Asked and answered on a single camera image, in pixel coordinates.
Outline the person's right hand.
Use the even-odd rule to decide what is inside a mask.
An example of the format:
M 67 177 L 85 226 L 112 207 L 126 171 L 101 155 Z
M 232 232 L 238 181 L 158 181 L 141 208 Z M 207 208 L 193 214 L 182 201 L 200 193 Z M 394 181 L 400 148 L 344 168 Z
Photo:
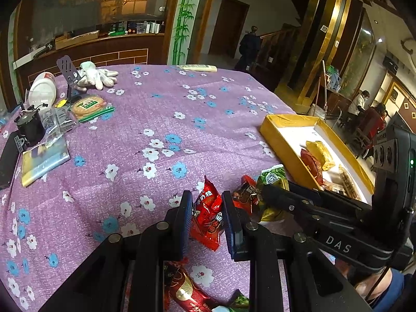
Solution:
M 352 272 L 353 267 L 342 261 L 341 259 L 335 260 L 335 267 L 342 274 L 342 276 L 347 279 L 349 274 Z M 389 287 L 392 281 L 392 271 L 391 269 L 385 269 L 381 273 L 371 274 L 369 277 L 363 279 L 358 284 L 354 285 L 357 293 L 369 301 L 376 299 L 382 295 Z

